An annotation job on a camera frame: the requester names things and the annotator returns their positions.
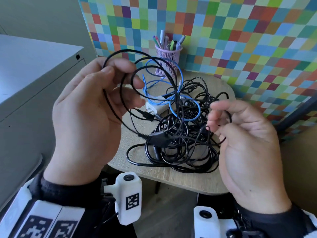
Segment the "pen holder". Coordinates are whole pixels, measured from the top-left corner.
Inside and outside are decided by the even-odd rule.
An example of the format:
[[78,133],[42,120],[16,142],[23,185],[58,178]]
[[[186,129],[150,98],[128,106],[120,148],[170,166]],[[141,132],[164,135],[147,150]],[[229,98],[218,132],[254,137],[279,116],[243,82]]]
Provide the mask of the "pen holder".
[[[164,49],[159,48],[156,45],[155,45],[155,48],[156,48],[156,56],[157,57],[169,59],[169,60],[172,60],[178,64],[179,54],[180,54],[180,51],[183,49],[182,46],[179,50],[175,50],[175,51],[164,50]],[[167,66],[162,61],[158,60],[158,62],[172,76],[172,78],[175,77],[173,71],[171,70],[171,68],[169,66]],[[175,65],[175,63],[170,62],[170,61],[167,61],[167,62],[173,67],[175,73],[177,73],[177,66]],[[158,76],[165,76],[165,73],[161,69],[158,69],[158,68],[156,69],[155,74]]]

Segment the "wrist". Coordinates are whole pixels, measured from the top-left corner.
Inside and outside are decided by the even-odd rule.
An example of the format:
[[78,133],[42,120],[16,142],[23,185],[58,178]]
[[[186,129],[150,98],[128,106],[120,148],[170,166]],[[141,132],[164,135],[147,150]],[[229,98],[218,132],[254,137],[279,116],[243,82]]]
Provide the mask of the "wrist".
[[285,190],[249,194],[248,197],[236,197],[243,208],[259,214],[278,214],[288,211],[291,200]]
[[96,180],[103,169],[103,165],[92,162],[67,162],[54,153],[50,163],[44,171],[44,179],[53,184],[77,186]]

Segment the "hand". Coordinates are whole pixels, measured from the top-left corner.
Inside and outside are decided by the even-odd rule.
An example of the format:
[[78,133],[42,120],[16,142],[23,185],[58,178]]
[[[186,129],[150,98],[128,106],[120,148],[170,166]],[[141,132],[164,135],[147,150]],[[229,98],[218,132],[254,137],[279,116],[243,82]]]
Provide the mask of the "hand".
[[[101,70],[105,57],[85,66],[64,88],[53,106],[56,147],[44,178],[62,185],[82,185],[95,180],[105,164],[116,154],[121,139],[121,122],[107,104],[103,89],[116,114],[126,113],[119,95],[124,73],[136,66],[126,59],[110,59]],[[129,84],[131,75],[125,79]],[[139,77],[135,88],[143,88]],[[124,87],[123,99],[128,108],[140,108],[145,100],[131,88]]]
[[[238,204],[257,213],[289,210],[283,183],[282,161],[273,125],[250,104],[222,100],[210,105],[207,129],[221,144],[219,169],[222,180]],[[232,114],[232,123],[228,115]]]

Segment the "tangled cables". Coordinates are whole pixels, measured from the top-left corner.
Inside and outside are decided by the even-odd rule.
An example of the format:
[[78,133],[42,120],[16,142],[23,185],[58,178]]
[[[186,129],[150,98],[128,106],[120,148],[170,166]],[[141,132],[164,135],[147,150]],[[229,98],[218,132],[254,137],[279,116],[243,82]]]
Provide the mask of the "tangled cables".
[[[160,100],[155,97],[147,95],[147,93],[142,94],[138,92],[133,86],[133,78],[142,69],[147,68],[158,68],[165,73],[171,87],[166,90],[166,94],[163,95],[164,98],[169,98],[168,102],[170,105],[170,110],[166,116],[162,119],[144,119],[136,116],[129,110],[124,103],[122,96],[122,87],[124,80],[126,78],[126,74],[123,76],[120,84],[120,98],[123,106],[126,108],[127,112],[130,113],[131,120],[133,123],[132,117],[138,118],[140,120],[151,120],[158,121],[156,128],[149,134],[141,134],[137,131],[134,126],[134,130],[128,127],[121,118],[115,113],[113,107],[110,104],[106,91],[103,90],[105,99],[113,112],[114,116],[120,120],[120,122],[131,132],[137,134],[139,137],[145,139],[145,143],[137,144],[131,146],[126,152],[127,160],[138,166],[146,166],[146,167],[171,167],[174,170],[183,173],[210,173],[217,169],[218,164],[214,167],[213,165],[219,160],[219,152],[216,151],[215,147],[220,147],[220,144],[225,140],[222,140],[220,143],[216,143],[215,140],[212,139],[213,133],[209,130],[206,130],[207,116],[209,113],[209,105],[219,100],[220,95],[226,95],[228,99],[229,96],[226,92],[219,93],[216,97],[211,96],[208,93],[208,87],[204,80],[201,77],[195,77],[191,80],[186,80],[180,82],[179,86],[177,85],[177,75],[173,70],[172,66],[167,62],[167,60],[151,57],[148,54],[132,50],[132,49],[124,49],[117,52],[114,52],[110,55],[103,64],[104,68],[108,62],[108,60],[114,55],[122,52],[135,52],[144,55],[145,57],[135,61],[135,64],[148,60],[153,61],[156,65],[145,65],[143,67],[138,68],[132,73],[131,76],[131,86],[136,93],[140,96],[147,98],[148,100],[156,100],[156,101],[166,101]],[[172,76],[165,71],[162,64],[167,65],[173,71],[175,80]],[[192,97],[191,93],[197,88],[201,88],[202,92],[198,93],[196,96]],[[231,115],[227,112],[229,121],[231,120]],[[129,152],[133,148],[137,147],[145,147],[145,155],[150,161],[150,163],[137,163],[130,159]],[[197,147],[204,146],[204,152],[202,152],[199,158],[193,158],[194,151]],[[153,149],[154,156],[151,155],[150,149]]]

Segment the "black knob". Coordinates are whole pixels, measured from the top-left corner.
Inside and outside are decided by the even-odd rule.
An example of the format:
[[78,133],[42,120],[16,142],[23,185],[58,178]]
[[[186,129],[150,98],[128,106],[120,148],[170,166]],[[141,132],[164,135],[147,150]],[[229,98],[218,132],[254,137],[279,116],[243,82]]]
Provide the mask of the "black knob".
[[199,215],[205,219],[210,219],[212,217],[211,213],[207,210],[201,210]]
[[123,177],[123,180],[125,180],[125,181],[134,180],[134,175],[126,175],[126,176]]

